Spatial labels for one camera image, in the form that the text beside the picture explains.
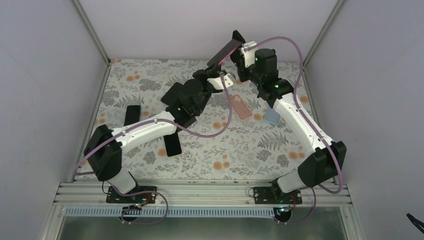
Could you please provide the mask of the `black phone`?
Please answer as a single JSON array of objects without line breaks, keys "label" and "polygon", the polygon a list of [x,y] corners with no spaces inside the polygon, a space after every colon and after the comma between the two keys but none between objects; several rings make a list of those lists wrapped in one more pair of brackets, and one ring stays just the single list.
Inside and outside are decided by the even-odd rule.
[{"label": "black phone", "polygon": [[221,50],[218,51],[208,62],[207,66],[218,66],[221,65],[223,61],[225,61],[234,51],[236,51],[240,45],[241,41],[236,39],[230,40]]}]

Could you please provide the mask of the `pink phone case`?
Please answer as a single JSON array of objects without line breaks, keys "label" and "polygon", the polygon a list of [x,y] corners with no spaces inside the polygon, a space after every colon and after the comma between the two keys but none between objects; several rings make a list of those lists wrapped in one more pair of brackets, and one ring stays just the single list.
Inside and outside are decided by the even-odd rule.
[{"label": "pink phone case", "polygon": [[241,121],[245,121],[253,116],[252,111],[238,94],[231,96],[229,100],[232,105],[232,110]]}]

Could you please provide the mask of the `light blue phone case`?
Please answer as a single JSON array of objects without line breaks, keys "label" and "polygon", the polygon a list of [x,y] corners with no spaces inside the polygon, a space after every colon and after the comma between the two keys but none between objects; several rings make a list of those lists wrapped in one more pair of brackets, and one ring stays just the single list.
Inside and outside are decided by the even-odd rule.
[{"label": "light blue phone case", "polygon": [[268,106],[263,119],[265,122],[277,126],[280,123],[281,116],[273,108]]}]

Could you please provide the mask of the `blue smartphone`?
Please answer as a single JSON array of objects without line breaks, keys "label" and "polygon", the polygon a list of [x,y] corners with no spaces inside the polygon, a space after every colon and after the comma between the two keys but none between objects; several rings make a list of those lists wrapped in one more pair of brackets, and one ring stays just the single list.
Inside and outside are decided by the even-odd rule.
[{"label": "blue smartphone", "polygon": [[141,114],[141,106],[140,105],[128,105],[126,107],[125,118],[124,118],[124,126],[129,126],[135,124],[140,121]]}]

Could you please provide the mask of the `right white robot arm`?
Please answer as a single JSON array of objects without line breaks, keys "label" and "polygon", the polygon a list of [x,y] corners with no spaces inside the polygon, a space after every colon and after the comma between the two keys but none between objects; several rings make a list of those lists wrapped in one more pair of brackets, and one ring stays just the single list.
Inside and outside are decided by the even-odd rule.
[{"label": "right white robot arm", "polygon": [[241,82],[251,81],[258,98],[266,101],[291,127],[305,150],[305,160],[291,172],[272,181],[271,198],[278,204],[290,192],[313,188],[337,176],[343,167],[347,147],[335,142],[307,113],[293,86],[279,77],[275,50],[269,48],[246,51],[242,47],[230,55]]}]

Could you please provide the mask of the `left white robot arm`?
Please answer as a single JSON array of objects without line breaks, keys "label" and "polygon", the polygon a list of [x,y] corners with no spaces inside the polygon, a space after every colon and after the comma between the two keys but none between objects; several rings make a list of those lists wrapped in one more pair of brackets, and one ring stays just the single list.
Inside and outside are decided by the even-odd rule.
[{"label": "left white robot arm", "polygon": [[84,150],[93,174],[100,182],[108,182],[124,201],[139,197],[138,183],[122,166],[122,157],[132,149],[151,140],[187,131],[200,116],[212,94],[228,93],[234,76],[212,68],[196,71],[184,83],[176,82],[165,93],[166,109],[148,119],[116,128],[98,126]]}]

